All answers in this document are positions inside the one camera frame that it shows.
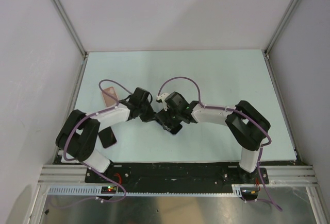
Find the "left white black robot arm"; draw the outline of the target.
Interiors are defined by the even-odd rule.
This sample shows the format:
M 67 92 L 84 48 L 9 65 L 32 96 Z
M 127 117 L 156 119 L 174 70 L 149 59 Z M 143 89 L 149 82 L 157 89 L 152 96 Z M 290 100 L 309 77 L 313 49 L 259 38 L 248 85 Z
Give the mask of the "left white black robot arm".
M 103 182 L 114 178 L 112 161 L 95 148 L 100 141 L 104 148 L 117 142 L 112 126 L 140 118 L 147 123 L 154 120 L 151 93 L 136 88 L 126 99 L 118 101 L 114 107 L 96 113 L 86 114 L 80 110 L 70 113 L 56 138 L 56 146 L 69 155 L 67 160 L 76 160 L 96 170 L 96 176 Z

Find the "black phone teal edge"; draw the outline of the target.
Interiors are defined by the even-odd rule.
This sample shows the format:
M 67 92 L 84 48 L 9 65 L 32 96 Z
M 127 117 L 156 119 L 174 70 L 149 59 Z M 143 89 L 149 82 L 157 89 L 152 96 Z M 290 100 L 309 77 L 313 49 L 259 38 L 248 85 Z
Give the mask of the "black phone teal edge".
M 167 132 L 176 135 L 181 128 L 181 121 L 167 112 L 159 112 L 155 115 L 155 121 Z

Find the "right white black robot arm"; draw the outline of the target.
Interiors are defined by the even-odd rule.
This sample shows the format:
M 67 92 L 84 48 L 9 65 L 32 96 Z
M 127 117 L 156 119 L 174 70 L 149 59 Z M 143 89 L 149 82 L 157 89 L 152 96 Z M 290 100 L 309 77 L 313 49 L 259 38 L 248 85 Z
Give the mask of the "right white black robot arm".
M 257 177 L 257 161 L 262 141 L 268 138 L 269 121 L 249 102 L 242 100 L 235 106 L 204 106 L 198 101 L 188 103 L 178 92 L 163 93 L 156 97 L 163 109 L 155 120 L 164 130 L 176 135 L 181 123 L 212 123 L 227 126 L 242 147 L 238 177 L 244 183 L 251 183 Z

